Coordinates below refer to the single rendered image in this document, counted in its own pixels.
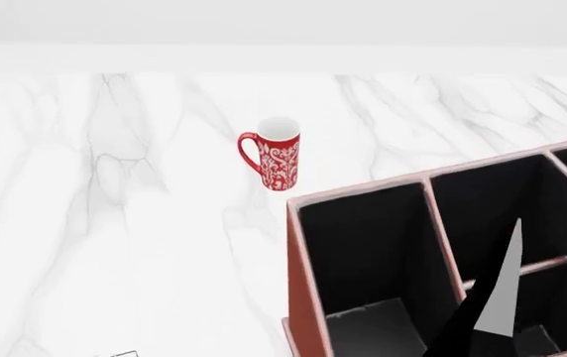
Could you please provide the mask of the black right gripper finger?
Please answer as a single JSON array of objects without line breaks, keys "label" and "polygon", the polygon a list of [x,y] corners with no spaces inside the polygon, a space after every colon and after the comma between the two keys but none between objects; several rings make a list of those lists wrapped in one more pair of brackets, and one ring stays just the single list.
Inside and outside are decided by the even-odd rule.
[{"label": "black right gripper finger", "polygon": [[493,244],[482,273],[423,357],[518,357],[513,327],[521,255],[516,219]]}]

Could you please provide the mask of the red caddy with black compartments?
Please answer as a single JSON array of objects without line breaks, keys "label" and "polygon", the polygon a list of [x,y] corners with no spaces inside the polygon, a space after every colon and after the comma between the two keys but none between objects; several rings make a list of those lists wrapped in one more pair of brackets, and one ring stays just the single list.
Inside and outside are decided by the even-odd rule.
[{"label": "red caddy with black compartments", "polygon": [[512,357],[567,357],[567,142],[292,198],[293,356],[426,357],[502,241]]}]

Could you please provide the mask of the red white patterned mug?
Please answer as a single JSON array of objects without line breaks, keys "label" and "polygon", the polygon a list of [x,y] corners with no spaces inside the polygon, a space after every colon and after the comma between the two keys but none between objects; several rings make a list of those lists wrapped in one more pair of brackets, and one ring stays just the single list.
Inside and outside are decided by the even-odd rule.
[{"label": "red white patterned mug", "polygon": [[[258,148],[258,162],[246,154],[242,143],[251,140]],[[263,186],[273,191],[291,189],[297,182],[300,144],[299,124],[286,117],[266,118],[256,133],[242,133],[237,148],[245,163],[261,178]]]}]

